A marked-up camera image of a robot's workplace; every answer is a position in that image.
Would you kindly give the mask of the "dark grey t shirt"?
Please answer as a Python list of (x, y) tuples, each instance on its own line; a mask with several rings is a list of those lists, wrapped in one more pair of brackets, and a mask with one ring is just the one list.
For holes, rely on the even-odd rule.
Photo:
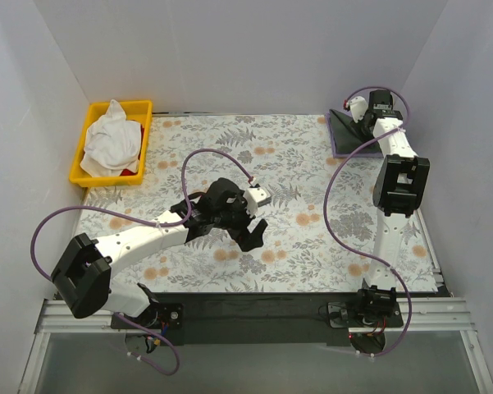
[(360, 145), (369, 140), (359, 140), (353, 131), (353, 119), (340, 111), (330, 109), (326, 122), (331, 139), (332, 156), (346, 158)]

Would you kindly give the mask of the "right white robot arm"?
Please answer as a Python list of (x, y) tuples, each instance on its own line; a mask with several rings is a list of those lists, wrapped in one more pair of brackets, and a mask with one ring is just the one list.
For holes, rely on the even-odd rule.
[(376, 88), (367, 99), (354, 97), (348, 103), (358, 131), (379, 145), (381, 170), (372, 192), (377, 209), (377, 233), (373, 259), (357, 293), (355, 318), (364, 326), (386, 324), (399, 314), (395, 275), (400, 244), (411, 217), (421, 205), (430, 170), (430, 161), (411, 147), (405, 118), (394, 108), (393, 94)]

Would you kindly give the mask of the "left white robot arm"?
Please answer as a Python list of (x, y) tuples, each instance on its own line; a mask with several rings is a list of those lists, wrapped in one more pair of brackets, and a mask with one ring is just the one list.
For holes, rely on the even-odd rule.
[(90, 238), (82, 233), (66, 247), (50, 278), (75, 318), (99, 310), (123, 313), (140, 328), (157, 322), (158, 303), (143, 284), (134, 287), (116, 282), (122, 270), (150, 255), (206, 236), (226, 231), (243, 252), (263, 245), (267, 221), (253, 230), (250, 223), (272, 197), (260, 185), (240, 189), (219, 178), (205, 192), (193, 193), (159, 215), (152, 226), (136, 226), (110, 236)]

